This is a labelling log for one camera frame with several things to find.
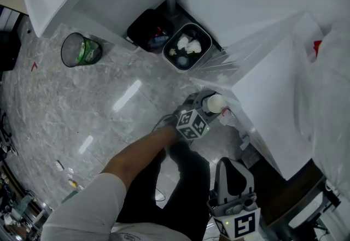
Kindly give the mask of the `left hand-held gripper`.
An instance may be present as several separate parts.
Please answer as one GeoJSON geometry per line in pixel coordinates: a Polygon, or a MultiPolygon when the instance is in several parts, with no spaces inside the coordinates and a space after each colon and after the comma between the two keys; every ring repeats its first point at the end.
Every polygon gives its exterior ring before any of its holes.
{"type": "Polygon", "coordinates": [[[195,92],[178,107],[180,117],[176,129],[186,140],[202,138],[211,129],[209,124],[221,114],[208,109],[207,101],[215,94],[212,90],[195,92]]]}

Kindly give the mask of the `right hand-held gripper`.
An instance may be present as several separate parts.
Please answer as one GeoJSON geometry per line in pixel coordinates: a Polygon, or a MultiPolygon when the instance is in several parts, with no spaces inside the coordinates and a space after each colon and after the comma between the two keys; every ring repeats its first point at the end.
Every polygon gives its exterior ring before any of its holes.
{"type": "Polygon", "coordinates": [[[260,208],[256,199],[253,174],[243,164],[221,158],[207,206],[222,237],[239,240],[258,231],[260,208]]]}

